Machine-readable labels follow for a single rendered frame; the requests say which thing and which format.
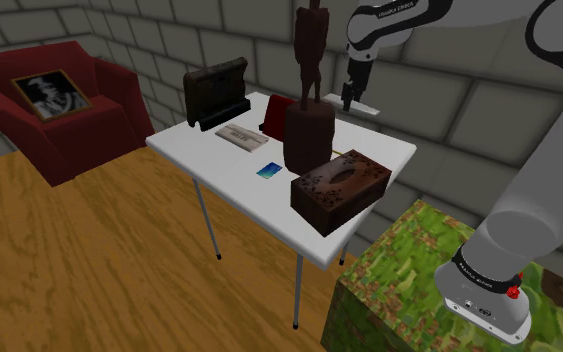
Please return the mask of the dark brown tablet on stand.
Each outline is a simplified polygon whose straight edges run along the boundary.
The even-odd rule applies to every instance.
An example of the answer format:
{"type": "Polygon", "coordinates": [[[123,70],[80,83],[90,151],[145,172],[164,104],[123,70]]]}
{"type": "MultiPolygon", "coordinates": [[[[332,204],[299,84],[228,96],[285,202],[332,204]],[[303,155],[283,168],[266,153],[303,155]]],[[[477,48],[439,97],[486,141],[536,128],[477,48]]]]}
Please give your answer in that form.
{"type": "Polygon", "coordinates": [[[183,76],[187,122],[210,130],[250,110],[244,73],[248,61],[239,57],[183,76]]]}

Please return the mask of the dark brown figure statue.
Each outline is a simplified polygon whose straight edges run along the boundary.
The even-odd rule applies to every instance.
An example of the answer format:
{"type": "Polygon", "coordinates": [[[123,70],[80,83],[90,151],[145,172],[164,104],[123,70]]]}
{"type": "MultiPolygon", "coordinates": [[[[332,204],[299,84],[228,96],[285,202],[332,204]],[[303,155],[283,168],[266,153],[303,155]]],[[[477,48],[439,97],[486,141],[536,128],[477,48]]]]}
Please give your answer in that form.
{"type": "Polygon", "coordinates": [[[300,67],[301,99],[288,106],[283,154],[286,168],[303,175],[330,161],[335,110],[321,99],[320,62],[326,48],[329,11],[309,0],[296,11],[294,52],[300,67]]]}

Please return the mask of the green patterned robot stand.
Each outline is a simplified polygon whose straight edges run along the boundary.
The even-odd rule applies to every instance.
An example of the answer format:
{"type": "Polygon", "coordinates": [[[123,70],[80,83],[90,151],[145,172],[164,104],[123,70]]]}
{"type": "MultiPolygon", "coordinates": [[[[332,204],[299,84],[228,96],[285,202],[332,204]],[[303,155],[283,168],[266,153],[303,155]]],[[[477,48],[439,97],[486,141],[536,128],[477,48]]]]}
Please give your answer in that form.
{"type": "Polygon", "coordinates": [[[326,352],[563,352],[563,278],[536,263],[520,293],[532,327],[509,345],[450,311],[434,272],[473,230],[418,200],[337,280],[326,352]]]}

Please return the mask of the brown carved tissue box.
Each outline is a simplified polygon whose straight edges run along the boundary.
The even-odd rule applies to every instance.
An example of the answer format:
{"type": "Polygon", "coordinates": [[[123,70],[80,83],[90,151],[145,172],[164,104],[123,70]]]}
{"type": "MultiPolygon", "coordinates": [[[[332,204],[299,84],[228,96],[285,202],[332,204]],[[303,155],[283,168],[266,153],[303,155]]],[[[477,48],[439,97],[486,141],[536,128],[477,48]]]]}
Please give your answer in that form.
{"type": "Polygon", "coordinates": [[[291,182],[290,206],[323,237],[385,193],[392,172],[350,150],[291,182]]]}

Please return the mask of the white table with grey legs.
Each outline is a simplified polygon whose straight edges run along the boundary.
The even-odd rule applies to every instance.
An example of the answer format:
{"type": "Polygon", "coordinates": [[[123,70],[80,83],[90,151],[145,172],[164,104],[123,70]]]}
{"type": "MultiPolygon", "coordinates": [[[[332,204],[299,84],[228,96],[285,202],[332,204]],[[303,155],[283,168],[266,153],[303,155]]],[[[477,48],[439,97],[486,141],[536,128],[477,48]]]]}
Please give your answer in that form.
{"type": "MultiPolygon", "coordinates": [[[[251,101],[251,110],[228,123],[255,130],[264,120],[269,96],[254,92],[247,98],[251,101]]],[[[201,132],[183,122],[147,137],[146,144],[192,177],[217,258],[221,258],[221,254],[200,184],[296,251],[293,325],[297,329],[303,259],[326,270],[342,248],[344,257],[355,230],[375,203],[326,238],[322,237],[290,207],[290,182],[298,176],[284,166],[283,144],[271,139],[252,153],[244,151],[215,135],[215,131],[226,124],[201,132]],[[258,176],[256,172],[270,162],[284,168],[269,179],[258,176]]],[[[389,186],[412,158],[417,147],[361,126],[335,120],[333,149],[340,152],[355,149],[387,167],[392,171],[389,186]]]]}

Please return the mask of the blue card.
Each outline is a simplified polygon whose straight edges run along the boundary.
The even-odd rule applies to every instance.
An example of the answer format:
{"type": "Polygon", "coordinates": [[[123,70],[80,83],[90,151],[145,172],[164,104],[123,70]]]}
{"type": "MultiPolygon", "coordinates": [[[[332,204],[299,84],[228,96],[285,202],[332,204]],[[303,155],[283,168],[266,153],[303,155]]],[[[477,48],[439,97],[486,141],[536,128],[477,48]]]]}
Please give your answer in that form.
{"type": "Polygon", "coordinates": [[[270,162],[266,166],[261,168],[257,172],[257,175],[261,176],[264,179],[270,179],[271,177],[273,177],[276,173],[278,173],[282,169],[283,169],[282,166],[280,166],[280,165],[278,165],[274,162],[270,162]]]}

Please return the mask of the pale grey remote control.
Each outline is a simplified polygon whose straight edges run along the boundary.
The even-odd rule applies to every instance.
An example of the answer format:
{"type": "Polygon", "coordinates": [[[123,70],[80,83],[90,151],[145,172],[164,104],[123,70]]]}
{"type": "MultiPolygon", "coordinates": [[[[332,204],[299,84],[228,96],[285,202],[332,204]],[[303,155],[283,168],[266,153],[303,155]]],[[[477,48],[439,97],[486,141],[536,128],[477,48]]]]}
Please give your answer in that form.
{"type": "Polygon", "coordinates": [[[248,152],[255,151],[269,141],[269,137],[236,124],[228,124],[217,130],[215,134],[248,152]]]}

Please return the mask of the pale grey flat slab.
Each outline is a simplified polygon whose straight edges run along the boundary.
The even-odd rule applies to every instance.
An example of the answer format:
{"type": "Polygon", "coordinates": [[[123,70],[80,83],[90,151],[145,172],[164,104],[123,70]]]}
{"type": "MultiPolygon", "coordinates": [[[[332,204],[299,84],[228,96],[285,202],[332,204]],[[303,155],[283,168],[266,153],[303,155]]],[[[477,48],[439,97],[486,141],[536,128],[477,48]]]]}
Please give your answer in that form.
{"type": "Polygon", "coordinates": [[[354,100],[350,101],[350,105],[348,109],[344,108],[344,101],[339,95],[334,93],[329,93],[322,98],[324,102],[329,103],[332,105],[336,110],[340,111],[344,114],[356,115],[356,116],[364,116],[364,117],[374,117],[377,116],[380,111],[369,107],[361,102],[357,102],[354,100]]]}

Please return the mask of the red box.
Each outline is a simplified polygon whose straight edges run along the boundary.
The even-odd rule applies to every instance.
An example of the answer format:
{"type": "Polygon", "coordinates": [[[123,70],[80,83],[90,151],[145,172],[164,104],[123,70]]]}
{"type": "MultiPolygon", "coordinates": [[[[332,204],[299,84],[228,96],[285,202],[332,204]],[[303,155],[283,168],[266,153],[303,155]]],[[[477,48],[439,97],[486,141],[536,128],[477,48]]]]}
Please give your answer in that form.
{"type": "Polygon", "coordinates": [[[265,135],[282,142],[284,139],[286,110],[293,103],[295,103],[295,100],[277,94],[271,95],[264,121],[259,125],[259,129],[265,135]]]}

